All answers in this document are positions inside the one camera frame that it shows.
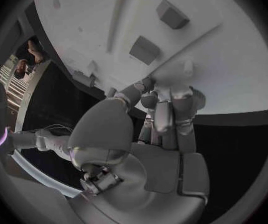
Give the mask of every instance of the wire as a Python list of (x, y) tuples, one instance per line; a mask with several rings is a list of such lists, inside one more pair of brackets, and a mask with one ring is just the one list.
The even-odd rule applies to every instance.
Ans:
[(66, 126), (64, 126), (62, 124), (52, 124), (52, 125), (48, 125), (48, 126), (46, 126), (44, 128), (38, 128), (38, 129), (32, 129), (32, 130), (26, 130), (26, 131), (18, 131), (18, 132), (15, 132), (15, 133), (32, 133), (32, 132), (38, 131), (40, 129), (52, 130), (52, 129), (58, 129), (58, 128), (65, 128), (70, 133), (73, 132), (73, 129), (72, 128), (66, 127)]

